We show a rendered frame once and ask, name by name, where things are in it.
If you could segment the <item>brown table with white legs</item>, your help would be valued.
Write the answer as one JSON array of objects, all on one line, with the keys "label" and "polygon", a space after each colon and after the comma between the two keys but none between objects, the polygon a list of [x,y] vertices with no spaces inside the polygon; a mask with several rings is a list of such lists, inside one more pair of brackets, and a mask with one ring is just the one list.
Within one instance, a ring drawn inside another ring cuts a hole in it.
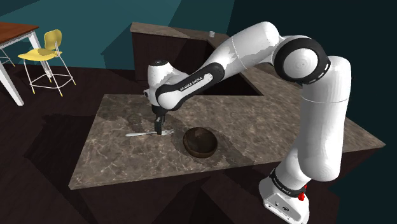
[{"label": "brown table with white legs", "polygon": [[[0,50],[25,38],[29,39],[33,48],[41,48],[35,32],[38,28],[39,27],[37,25],[0,22]],[[0,82],[8,91],[15,103],[18,106],[23,106],[24,102],[1,62]]]}]

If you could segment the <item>yellow chair with metal legs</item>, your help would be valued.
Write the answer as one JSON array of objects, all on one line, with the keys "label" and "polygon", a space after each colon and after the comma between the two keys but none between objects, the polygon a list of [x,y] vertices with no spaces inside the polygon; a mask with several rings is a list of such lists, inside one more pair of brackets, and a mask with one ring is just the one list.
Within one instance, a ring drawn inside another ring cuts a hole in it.
[{"label": "yellow chair with metal legs", "polygon": [[[24,62],[24,67],[25,67],[25,71],[29,80],[29,85],[32,89],[33,94],[35,94],[35,87],[36,88],[46,88],[46,89],[57,89],[59,91],[60,96],[62,97],[62,91],[61,88],[64,87],[65,85],[67,85],[70,82],[73,82],[74,85],[76,85],[76,82],[74,80],[74,77],[71,75],[68,67],[66,66],[66,63],[64,62],[63,58],[61,57],[62,52],[59,50],[59,46],[62,43],[62,32],[59,29],[54,29],[52,31],[48,31],[45,33],[44,35],[44,39],[45,39],[45,47],[44,48],[35,48],[32,49],[30,51],[28,51],[27,53],[23,53],[18,55],[18,57],[20,59],[23,60]],[[48,61],[54,58],[58,58],[62,61],[67,74],[55,74],[53,73],[53,71],[51,70]],[[39,77],[37,77],[36,79],[32,80],[31,76],[28,72],[27,69],[27,65],[26,65],[26,61],[34,61],[34,62],[44,62],[45,65],[48,67],[48,72],[46,74],[43,74]],[[36,85],[35,82],[39,81],[42,77],[47,77],[50,81],[50,83],[52,81],[55,82],[55,86],[43,86],[43,85]],[[59,85],[57,83],[56,80],[56,76],[65,76],[68,77],[69,79],[64,83]]]}]

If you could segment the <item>dark brown bowl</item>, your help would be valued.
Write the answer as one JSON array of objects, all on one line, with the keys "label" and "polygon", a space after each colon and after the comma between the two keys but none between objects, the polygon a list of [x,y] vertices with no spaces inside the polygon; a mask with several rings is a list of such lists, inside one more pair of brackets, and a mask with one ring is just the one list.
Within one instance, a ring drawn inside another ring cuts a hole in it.
[{"label": "dark brown bowl", "polygon": [[217,150],[218,140],[210,130],[203,127],[194,127],[185,132],[183,145],[191,156],[209,158]]}]

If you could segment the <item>silver fork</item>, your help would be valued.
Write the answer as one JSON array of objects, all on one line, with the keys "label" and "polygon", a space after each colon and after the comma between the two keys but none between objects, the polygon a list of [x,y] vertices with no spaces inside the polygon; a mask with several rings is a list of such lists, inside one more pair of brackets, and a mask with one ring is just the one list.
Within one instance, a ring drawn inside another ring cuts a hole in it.
[{"label": "silver fork", "polygon": [[150,135],[150,134],[156,134],[156,135],[165,136],[165,135],[173,134],[174,132],[175,132],[174,129],[168,129],[168,130],[162,130],[162,131],[160,131],[160,132],[151,131],[151,132],[128,133],[128,134],[126,134],[125,136],[126,136],[126,137],[135,137],[135,136],[144,136],[144,135]]}]

